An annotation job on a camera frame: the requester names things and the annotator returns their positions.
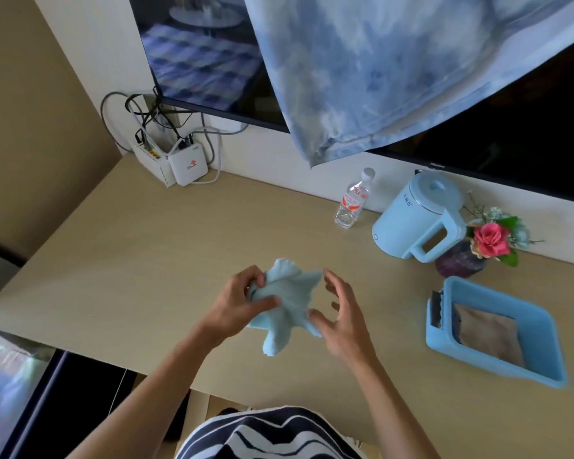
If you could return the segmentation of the person's left hand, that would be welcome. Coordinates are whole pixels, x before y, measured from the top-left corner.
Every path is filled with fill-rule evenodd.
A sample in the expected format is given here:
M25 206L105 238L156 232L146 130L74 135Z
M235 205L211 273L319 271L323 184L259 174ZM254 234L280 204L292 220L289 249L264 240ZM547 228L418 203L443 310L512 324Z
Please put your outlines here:
M252 265L230 277L213 306L198 324L204 339L211 347L217 347L224 340L237 335L250 321L247 321L247 292L251 284L261 288L266 282L261 269Z

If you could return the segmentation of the clear plastic water bottle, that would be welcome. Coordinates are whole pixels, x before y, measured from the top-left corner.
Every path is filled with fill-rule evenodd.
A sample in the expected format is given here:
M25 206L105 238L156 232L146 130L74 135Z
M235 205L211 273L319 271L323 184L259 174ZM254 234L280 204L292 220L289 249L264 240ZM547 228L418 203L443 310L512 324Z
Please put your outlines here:
M360 173L359 181L346 189L335 216L338 227L348 229L359 218L370 197L375 175L373 168L365 168Z

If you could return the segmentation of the person's left forearm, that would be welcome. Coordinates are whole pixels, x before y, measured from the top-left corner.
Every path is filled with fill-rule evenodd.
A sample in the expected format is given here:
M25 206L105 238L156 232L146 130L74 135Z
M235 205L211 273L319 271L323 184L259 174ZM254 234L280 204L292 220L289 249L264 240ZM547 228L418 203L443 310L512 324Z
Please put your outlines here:
M229 337L197 325L66 459L153 459L204 360Z

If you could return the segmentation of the pink artificial flower bouquet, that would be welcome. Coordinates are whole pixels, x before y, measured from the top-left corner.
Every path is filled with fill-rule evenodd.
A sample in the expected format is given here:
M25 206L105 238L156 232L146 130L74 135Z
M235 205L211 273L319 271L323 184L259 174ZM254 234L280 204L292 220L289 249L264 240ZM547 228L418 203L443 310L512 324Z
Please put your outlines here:
M476 203L472 191L467 191L468 202L463 209L471 217L465 238L471 253L478 259L494 259L506 266L519 265L519 251L541 244L543 239L533 239L531 231L519 216L498 207L485 208Z

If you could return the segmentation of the purple vase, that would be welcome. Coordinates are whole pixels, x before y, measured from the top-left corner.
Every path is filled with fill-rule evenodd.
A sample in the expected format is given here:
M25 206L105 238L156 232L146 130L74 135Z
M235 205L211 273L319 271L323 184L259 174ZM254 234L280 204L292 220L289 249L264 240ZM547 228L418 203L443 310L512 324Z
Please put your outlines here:
M460 277L467 279L482 271L487 258L473 253L471 242L462 240L435 260L436 271L443 278Z

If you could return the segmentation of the light blue cleaning cloth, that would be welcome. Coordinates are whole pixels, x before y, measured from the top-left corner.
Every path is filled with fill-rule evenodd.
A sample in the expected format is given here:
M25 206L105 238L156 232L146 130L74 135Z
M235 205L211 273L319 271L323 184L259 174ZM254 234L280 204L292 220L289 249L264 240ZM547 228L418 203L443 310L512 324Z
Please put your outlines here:
M247 289L250 302L272 295L280 301L279 306L256 315L247 325L267 331L262 344L263 353L269 357L280 353L290 342L291 330L295 327L303 328L314 337L322 337L308 320L308 307L313 290L322 279L322 271L303 271L288 259L277 259L264 276L263 287L253 281Z

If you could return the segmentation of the white modem with vents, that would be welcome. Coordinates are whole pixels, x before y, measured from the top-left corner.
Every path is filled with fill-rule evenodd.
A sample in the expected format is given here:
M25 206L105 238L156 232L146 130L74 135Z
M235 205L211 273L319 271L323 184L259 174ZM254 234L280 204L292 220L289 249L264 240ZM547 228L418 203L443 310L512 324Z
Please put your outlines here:
M135 142L132 144L132 151L145 169L165 187L175 185L176 178L168 155L144 132L135 135Z

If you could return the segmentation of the light blue electric kettle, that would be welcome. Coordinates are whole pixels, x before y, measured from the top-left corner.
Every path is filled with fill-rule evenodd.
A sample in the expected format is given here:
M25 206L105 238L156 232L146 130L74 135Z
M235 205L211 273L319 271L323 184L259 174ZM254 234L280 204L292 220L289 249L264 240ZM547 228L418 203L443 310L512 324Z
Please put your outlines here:
M415 174L376 220L372 236L385 254L433 262L465 238L464 196L443 173Z

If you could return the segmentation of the person's right hand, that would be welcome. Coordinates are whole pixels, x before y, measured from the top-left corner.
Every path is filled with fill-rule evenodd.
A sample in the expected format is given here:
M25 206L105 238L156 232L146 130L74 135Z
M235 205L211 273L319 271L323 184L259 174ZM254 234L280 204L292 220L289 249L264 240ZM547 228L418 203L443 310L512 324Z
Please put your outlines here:
M337 311L337 330L330 339L323 338L329 352L353 372L372 368L378 358L351 285L328 269L323 277L326 289L336 298L331 306Z

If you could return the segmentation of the black flat television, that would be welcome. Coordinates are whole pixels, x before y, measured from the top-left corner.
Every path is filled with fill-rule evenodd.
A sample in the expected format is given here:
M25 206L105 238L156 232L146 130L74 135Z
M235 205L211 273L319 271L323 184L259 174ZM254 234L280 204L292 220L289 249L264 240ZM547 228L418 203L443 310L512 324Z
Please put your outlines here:
M290 133L244 0L129 0L169 105ZM574 200L574 44L466 111L367 150Z

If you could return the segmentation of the blue plastic tray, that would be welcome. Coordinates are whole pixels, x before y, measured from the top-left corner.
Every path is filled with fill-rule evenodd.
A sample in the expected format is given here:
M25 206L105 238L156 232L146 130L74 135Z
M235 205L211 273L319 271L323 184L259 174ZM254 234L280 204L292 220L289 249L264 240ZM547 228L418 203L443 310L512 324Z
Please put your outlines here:
M457 304L513 319L525 366L458 342ZM425 341L429 348L499 376L530 379L556 389L566 386L567 371L557 329L545 309L472 281L449 277L440 292L431 293L426 312Z

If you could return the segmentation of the blue white tie-dye fabric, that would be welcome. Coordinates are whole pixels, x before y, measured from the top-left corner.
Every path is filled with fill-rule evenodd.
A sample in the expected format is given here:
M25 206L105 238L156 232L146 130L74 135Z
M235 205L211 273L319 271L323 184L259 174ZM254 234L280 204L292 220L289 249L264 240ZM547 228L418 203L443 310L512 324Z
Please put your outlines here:
M244 0L311 168L429 130L574 44L574 0Z

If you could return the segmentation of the person's right forearm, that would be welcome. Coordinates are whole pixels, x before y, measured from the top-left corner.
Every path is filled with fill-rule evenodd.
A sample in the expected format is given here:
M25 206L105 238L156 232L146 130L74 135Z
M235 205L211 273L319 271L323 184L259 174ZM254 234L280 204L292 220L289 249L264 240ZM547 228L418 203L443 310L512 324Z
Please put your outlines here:
M376 357L356 357L348 366L364 394L383 459L441 459Z

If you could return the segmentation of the black white striped shirt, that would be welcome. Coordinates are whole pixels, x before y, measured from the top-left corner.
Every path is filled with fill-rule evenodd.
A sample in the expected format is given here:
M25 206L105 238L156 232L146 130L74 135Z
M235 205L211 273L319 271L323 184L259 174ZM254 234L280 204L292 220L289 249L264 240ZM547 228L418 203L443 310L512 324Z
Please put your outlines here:
M368 459L322 415L299 406L219 414L200 424L175 459Z

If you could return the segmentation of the white router box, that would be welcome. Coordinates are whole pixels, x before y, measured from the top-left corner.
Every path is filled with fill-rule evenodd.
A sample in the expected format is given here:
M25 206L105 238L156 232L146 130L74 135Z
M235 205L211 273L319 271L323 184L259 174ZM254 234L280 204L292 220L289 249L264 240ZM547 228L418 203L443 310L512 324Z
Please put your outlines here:
M199 143L188 144L179 139L168 153L168 161L180 186L196 183L208 173L206 154Z

